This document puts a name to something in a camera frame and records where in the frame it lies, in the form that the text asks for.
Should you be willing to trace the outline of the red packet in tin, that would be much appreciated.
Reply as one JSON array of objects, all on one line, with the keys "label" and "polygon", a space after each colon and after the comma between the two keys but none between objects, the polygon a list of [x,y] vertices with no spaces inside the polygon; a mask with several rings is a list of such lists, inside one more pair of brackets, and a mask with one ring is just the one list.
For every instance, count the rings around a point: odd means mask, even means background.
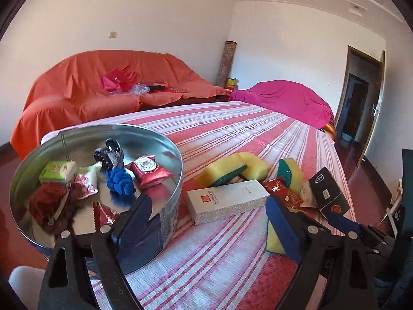
[{"label": "red packet in tin", "polygon": [[98,193],[97,167],[79,167],[74,183],[81,186],[78,199],[85,199]]}]

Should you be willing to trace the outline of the red white snack packet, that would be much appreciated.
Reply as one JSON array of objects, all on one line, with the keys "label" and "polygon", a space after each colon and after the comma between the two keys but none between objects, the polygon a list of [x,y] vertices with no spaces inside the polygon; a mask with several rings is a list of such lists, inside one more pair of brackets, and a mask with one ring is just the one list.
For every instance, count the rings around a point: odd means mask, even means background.
[{"label": "red white snack packet", "polygon": [[147,189],[161,184],[174,175],[159,164],[155,160],[154,155],[142,155],[125,165],[125,169],[130,170],[134,174],[140,189]]}]

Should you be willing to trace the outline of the green tissue pack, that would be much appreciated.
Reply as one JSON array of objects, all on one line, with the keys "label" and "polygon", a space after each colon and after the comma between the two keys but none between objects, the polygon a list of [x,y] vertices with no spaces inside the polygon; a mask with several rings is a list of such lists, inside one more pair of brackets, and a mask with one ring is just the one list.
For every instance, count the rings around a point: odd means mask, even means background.
[{"label": "green tissue pack", "polygon": [[40,183],[70,183],[78,173],[77,163],[74,161],[48,162],[38,176]]}]

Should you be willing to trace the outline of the rolled patterned carpet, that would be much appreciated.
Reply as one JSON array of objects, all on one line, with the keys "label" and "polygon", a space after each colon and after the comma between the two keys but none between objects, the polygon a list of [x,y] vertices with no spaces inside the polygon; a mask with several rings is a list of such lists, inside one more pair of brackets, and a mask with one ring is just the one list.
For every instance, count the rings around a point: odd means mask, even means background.
[{"label": "rolled patterned carpet", "polygon": [[230,75],[232,69],[232,62],[234,59],[234,54],[237,48],[237,42],[226,41],[223,53],[221,56],[220,66],[218,70],[218,75],[216,78],[216,86],[224,88],[227,85],[227,78]]}]

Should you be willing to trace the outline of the striped red white tablecloth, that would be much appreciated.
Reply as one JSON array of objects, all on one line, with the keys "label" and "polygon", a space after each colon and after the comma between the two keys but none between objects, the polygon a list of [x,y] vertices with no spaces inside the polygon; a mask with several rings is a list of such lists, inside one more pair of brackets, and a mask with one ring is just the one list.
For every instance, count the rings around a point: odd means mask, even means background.
[{"label": "striped red white tablecloth", "polygon": [[[184,160],[184,190],[218,158],[248,151],[276,176],[281,158],[296,160],[305,178],[329,169],[341,191],[349,187],[333,140],[324,132],[243,102],[174,106],[107,118],[108,124],[147,127],[172,140]],[[296,266],[266,249],[263,208],[193,225],[186,207],[171,242],[149,265],[128,276],[145,309],[273,309]]]}]

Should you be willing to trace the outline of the upright yellow green sponge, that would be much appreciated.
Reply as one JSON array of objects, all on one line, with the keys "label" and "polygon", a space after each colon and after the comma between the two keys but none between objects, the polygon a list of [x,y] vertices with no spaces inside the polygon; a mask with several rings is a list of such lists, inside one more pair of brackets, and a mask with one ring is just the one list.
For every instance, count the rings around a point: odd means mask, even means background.
[{"label": "upright yellow green sponge", "polygon": [[298,163],[292,158],[279,160],[277,178],[283,178],[284,185],[299,194],[304,183],[304,174]]}]

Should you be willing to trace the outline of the black decorated box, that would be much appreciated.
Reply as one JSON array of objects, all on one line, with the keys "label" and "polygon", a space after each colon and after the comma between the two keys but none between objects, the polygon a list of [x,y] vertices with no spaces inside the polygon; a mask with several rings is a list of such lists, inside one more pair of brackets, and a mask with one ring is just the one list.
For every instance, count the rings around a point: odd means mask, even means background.
[{"label": "black decorated box", "polygon": [[344,193],[326,167],[310,178],[309,185],[317,207],[325,219],[328,219],[331,213],[344,215],[350,210]]}]

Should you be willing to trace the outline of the white rectangular box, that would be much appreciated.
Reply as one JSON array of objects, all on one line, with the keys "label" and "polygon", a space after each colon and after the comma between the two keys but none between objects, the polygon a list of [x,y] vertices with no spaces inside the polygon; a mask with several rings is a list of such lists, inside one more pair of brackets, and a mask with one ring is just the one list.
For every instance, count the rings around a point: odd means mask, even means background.
[{"label": "white rectangular box", "polygon": [[187,197],[193,224],[200,225],[261,208],[269,193],[257,180],[252,180],[191,190]]}]

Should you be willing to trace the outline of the yellow green sponge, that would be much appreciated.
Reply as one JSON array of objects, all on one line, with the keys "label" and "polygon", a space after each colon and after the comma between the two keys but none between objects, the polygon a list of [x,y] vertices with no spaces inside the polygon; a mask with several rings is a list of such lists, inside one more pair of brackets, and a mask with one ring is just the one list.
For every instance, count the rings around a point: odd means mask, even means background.
[{"label": "yellow green sponge", "polygon": [[292,158],[279,160],[277,178],[283,178],[284,185],[299,194],[304,183],[304,174],[298,163]]},{"label": "yellow green sponge", "polygon": [[239,153],[235,153],[210,163],[196,178],[196,182],[201,188],[226,185],[246,168],[247,163]]}]

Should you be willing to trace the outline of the wooden door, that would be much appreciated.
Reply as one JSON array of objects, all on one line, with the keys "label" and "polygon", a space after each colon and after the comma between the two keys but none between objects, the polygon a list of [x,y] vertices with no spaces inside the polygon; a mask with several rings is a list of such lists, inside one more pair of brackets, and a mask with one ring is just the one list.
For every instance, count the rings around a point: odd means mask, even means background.
[{"label": "wooden door", "polygon": [[338,145],[349,151],[356,166],[364,160],[380,115],[384,75],[385,52],[376,59],[348,47],[335,123]]}]

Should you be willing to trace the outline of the red flat box on sofa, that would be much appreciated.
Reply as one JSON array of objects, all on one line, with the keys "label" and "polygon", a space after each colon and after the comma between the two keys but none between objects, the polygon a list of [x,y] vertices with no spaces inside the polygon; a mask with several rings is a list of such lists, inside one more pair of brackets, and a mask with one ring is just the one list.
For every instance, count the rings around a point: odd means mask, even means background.
[{"label": "red flat box on sofa", "polygon": [[170,92],[178,94],[185,94],[188,92],[186,89],[173,88],[169,85],[169,83],[154,83],[150,86],[150,90],[151,92]]}]

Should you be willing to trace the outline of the red gift bag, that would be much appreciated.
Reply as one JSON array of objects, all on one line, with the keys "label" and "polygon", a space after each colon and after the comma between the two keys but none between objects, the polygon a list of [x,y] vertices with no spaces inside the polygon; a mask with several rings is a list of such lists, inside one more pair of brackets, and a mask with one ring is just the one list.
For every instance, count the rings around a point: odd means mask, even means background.
[{"label": "red gift bag", "polygon": [[107,92],[129,92],[138,82],[138,73],[115,68],[100,76],[99,85]]}]

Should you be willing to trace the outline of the yellow tin can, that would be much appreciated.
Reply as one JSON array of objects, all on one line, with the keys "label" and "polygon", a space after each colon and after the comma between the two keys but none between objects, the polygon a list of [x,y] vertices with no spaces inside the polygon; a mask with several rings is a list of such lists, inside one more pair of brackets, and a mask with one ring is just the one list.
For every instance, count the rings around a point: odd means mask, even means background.
[{"label": "yellow tin can", "polygon": [[238,83],[239,83],[239,80],[236,78],[227,78],[225,90],[229,93],[237,91]]}]

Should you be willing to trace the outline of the blue knitted item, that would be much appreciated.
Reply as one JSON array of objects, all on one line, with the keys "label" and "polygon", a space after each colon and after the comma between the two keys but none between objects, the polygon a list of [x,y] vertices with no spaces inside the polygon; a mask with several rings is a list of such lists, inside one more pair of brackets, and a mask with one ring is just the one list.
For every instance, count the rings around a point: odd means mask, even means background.
[{"label": "blue knitted item", "polygon": [[105,173],[106,185],[111,193],[117,196],[133,196],[136,189],[132,177],[124,168],[114,168]]}]

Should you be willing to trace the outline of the black hair claw clip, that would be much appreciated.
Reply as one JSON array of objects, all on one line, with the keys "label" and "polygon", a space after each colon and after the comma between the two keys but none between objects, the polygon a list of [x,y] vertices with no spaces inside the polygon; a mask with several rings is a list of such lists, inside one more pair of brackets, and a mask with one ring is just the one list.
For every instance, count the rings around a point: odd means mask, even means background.
[{"label": "black hair claw clip", "polygon": [[115,168],[123,168],[124,153],[118,141],[109,138],[105,145],[103,148],[95,149],[93,153],[94,159],[101,163],[101,170],[111,172]]}]

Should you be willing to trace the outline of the clear plastic bag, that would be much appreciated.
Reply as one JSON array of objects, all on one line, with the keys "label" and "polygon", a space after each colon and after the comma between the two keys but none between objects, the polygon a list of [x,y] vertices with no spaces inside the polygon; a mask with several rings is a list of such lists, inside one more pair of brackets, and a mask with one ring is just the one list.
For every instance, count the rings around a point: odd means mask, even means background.
[{"label": "clear plastic bag", "polygon": [[145,95],[150,92],[150,87],[141,83],[136,84],[135,86],[131,87],[128,91],[122,90],[114,90],[111,91],[111,95]]}]

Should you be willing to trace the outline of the orange covered sofa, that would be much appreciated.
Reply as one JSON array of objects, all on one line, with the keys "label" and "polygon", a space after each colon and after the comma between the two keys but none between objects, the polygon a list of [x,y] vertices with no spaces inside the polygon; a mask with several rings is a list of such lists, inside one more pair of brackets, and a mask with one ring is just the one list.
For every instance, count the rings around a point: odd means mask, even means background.
[{"label": "orange covered sofa", "polygon": [[[169,83],[188,92],[111,95],[101,89],[99,78],[115,68],[137,72],[137,83]],[[148,109],[228,99],[223,88],[207,82],[171,54],[136,50],[81,52],[62,60],[34,81],[12,133],[11,146],[24,159],[51,131]]]}]

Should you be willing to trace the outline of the dark red snack packet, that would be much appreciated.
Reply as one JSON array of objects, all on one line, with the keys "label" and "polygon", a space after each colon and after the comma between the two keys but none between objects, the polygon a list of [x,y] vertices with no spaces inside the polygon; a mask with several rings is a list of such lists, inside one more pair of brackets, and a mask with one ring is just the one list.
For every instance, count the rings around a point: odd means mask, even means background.
[{"label": "dark red snack packet", "polygon": [[268,181],[263,181],[261,185],[273,197],[278,197],[283,203],[290,208],[299,208],[303,199],[299,194],[293,192],[283,182],[283,178],[275,178]]}]

